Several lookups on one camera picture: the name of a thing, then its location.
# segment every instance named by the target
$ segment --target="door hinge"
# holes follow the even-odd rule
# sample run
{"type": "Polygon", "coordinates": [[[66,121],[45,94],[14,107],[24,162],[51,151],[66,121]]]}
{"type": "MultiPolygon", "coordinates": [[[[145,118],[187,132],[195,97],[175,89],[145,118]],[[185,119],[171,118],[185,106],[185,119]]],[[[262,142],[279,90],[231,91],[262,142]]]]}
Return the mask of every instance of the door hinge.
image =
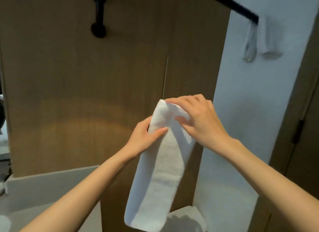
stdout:
{"type": "Polygon", "coordinates": [[[296,132],[295,132],[295,134],[293,136],[293,144],[294,145],[299,143],[299,140],[300,140],[301,133],[302,133],[304,125],[305,125],[305,121],[304,120],[299,120],[296,132]]]}

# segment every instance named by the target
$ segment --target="person's left thumb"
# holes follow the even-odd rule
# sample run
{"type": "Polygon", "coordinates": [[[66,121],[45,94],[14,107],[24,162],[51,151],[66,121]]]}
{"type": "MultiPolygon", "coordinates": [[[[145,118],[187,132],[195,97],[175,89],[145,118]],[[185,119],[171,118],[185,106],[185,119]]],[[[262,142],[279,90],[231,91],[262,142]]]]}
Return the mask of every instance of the person's left thumb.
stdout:
{"type": "Polygon", "coordinates": [[[159,137],[161,137],[163,134],[166,134],[168,131],[168,128],[160,128],[156,130],[154,133],[150,134],[152,140],[156,141],[159,137]]]}

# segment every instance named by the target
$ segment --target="black door handle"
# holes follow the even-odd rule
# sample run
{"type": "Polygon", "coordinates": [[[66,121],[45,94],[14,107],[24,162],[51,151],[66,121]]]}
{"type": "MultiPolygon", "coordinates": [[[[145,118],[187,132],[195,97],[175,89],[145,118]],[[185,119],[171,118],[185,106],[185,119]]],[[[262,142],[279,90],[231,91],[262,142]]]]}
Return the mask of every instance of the black door handle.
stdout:
{"type": "Polygon", "coordinates": [[[103,25],[104,4],[106,0],[94,0],[95,1],[95,23],[91,25],[92,34],[97,38],[103,38],[106,36],[106,29],[103,25]]]}

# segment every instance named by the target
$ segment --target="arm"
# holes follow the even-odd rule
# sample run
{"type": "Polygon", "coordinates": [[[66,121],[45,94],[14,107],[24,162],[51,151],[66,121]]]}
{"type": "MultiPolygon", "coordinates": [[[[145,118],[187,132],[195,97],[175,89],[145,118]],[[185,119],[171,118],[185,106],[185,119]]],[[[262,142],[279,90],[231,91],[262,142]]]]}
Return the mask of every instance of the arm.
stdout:
{"type": "Polygon", "coordinates": [[[228,160],[295,230],[318,232],[319,201],[231,138],[211,101],[199,94],[167,99],[166,102],[181,106],[191,117],[189,122],[176,117],[186,132],[198,143],[228,160]]]}
{"type": "Polygon", "coordinates": [[[167,132],[167,128],[147,133],[151,117],[138,123],[127,144],[100,165],[76,187],[32,220],[20,232],[78,231],[115,174],[132,158],[167,132]]]}

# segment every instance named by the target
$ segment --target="hand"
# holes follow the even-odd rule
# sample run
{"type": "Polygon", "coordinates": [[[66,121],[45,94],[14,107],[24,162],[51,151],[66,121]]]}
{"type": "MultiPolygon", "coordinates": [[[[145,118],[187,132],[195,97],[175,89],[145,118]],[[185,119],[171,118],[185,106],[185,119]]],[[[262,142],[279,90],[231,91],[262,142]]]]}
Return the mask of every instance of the hand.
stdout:
{"type": "Polygon", "coordinates": [[[128,148],[128,150],[132,153],[132,157],[135,157],[139,153],[146,150],[151,144],[154,143],[154,141],[156,141],[163,134],[167,133],[167,127],[158,129],[152,134],[147,133],[147,129],[150,125],[151,119],[152,116],[139,122],[133,130],[129,141],[125,145],[125,147],[128,148]]]}
{"type": "Polygon", "coordinates": [[[165,101],[179,105],[189,114],[189,122],[179,116],[175,119],[202,146],[223,156],[232,145],[238,142],[227,134],[212,102],[206,100],[203,95],[170,98],[165,101]]]}

